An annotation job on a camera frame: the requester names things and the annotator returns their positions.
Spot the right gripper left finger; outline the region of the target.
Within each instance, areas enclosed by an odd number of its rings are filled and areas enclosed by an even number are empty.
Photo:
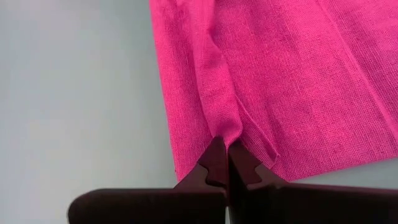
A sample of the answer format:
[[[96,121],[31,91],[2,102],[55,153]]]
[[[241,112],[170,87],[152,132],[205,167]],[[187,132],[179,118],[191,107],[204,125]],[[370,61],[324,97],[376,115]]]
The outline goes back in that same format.
[[[227,158],[211,140],[194,168],[172,189],[98,189],[69,206],[69,224],[225,224]]]

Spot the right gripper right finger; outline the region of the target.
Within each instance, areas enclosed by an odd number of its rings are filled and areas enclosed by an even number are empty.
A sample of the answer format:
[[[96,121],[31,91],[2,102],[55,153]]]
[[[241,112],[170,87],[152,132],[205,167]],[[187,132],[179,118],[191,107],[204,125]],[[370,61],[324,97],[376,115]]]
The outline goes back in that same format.
[[[231,224],[398,224],[398,190],[290,183],[240,141],[228,165]]]

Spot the magenta towel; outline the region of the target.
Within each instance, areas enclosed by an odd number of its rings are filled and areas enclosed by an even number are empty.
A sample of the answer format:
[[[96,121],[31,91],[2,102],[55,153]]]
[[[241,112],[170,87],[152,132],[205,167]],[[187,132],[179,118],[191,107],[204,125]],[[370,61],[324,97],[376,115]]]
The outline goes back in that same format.
[[[240,139],[297,180],[398,157],[398,0],[149,0],[175,172]]]

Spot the green table mat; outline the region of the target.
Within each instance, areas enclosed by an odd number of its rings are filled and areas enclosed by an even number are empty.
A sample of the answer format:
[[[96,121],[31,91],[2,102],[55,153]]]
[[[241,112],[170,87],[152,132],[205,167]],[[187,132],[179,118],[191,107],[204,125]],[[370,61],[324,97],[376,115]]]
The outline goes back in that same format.
[[[0,224],[178,180],[149,0],[0,0]]]

